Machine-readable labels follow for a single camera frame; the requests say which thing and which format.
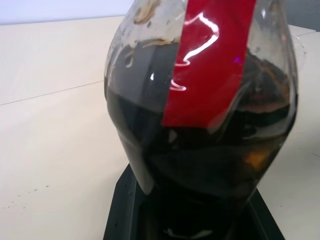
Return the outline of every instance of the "dark liquid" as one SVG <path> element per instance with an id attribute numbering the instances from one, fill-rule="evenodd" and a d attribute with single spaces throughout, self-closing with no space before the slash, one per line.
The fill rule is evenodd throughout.
<path id="1" fill-rule="evenodd" d="M 292 127 L 294 116 L 281 124 L 289 117 L 286 97 L 272 89 L 286 86 L 286 76 L 278 73 L 283 83 L 268 77 L 260 81 L 260 87 L 269 89 L 263 92 L 269 99 L 267 105 L 266 99 L 253 96 L 256 86 L 247 87 L 225 123 L 214 132 L 165 127 L 163 111 L 178 44 L 143 47 L 145 44 L 140 43 L 130 59 L 129 47 L 117 58 L 106 90 L 109 114 L 138 183 L 146 194 L 155 196 L 163 231 L 169 236 L 190 237 L 199 232 L 205 236 L 203 230 L 210 230 L 207 234 L 221 237 Z M 256 59 L 247 58 L 245 73 L 252 69 L 260 74 Z M 250 75 L 242 85 L 254 77 Z M 262 105 L 267 111 L 259 111 Z M 268 128 L 275 134 L 264 134 Z"/>

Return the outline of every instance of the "brown debris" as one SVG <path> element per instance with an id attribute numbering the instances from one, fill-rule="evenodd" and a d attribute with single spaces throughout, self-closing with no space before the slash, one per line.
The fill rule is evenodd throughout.
<path id="1" fill-rule="evenodd" d="M 160 40 L 152 41 L 146 45 L 143 45 L 142 48 L 146 48 L 150 46 L 163 46 L 163 45 L 179 43 L 179 42 L 180 42 L 180 37 L 176 37 L 175 39 L 173 39 L 173 41 L 160 39 Z"/>
<path id="2" fill-rule="evenodd" d="M 140 7 L 135 14 L 134 24 L 145 24 L 154 15 L 156 8 L 160 5 L 160 0 L 148 0 L 145 5 Z"/>
<path id="3" fill-rule="evenodd" d="M 245 77 L 246 81 L 251 81 L 251 78 L 262 78 L 261 73 L 264 73 L 268 76 L 269 81 L 273 81 L 277 87 L 279 94 L 281 95 L 281 100 L 277 100 L 276 102 L 265 102 L 264 104 L 252 104 L 247 103 L 246 105 L 242 105 L 238 107 L 239 111 L 248 111 L 253 113 L 270 113 L 275 110 L 284 108 L 290 104 L 290 89 L 286 85 L 289 81 L 288 76 L 283 74 L 282 76 L 278 76 L 276 72 L 276 67 L 269 62 L 263 62 L 256 56 L 252 55 L 248 50 L 246 52 L 246 60 L 250 60 L 252 64 L 254 64 L 259 69 L 259 76 L 251 76 L 250 74 Z"/>
<path id="4" fill-rule="evenodd" d="M 131 50 L 130 52 L 128 52 L 124 57 L 127 58 L 127 57 L 133 55 L 134 53 L 135 53 L 135 50 L 132 49 L 132 50 Z"/>
<path id="5" fill-rule="evenodd" d="M 251 165 L 254 170 L 260 172 L 266 166 L 269 154 L 267 150 L 252 151 L 243 160 Z"/>

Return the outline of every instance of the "red label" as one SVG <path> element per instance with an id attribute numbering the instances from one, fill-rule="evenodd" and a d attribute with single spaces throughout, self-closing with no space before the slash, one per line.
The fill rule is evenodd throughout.
<path id="1" fill-rule="evenodd" d="M 162 125 L 218 127 L 240 86 L 256 0 L 189 0 Z"/>

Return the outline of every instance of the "black base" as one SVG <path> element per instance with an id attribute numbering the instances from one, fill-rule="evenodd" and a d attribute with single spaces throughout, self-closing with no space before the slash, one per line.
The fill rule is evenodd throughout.
<path id="1" fill-rule="evenodd" d="M 118 180 L 103 240 L 167 240 L 128 165 Z M 224 240 L 284 240 L 258 190 Z"/>

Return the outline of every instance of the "table surface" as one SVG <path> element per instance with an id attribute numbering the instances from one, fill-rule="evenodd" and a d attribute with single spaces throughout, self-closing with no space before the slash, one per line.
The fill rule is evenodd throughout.
<path id="1" fill-rule="evenodd" d="M 102 82 L 121 20 L 0 26 L 0 239 L 103 238 L 128 164 Z M 298 117 L 258 188 L 286 239 L 318 240 L 320 32 L 290 30 L 306 48 Z"/>

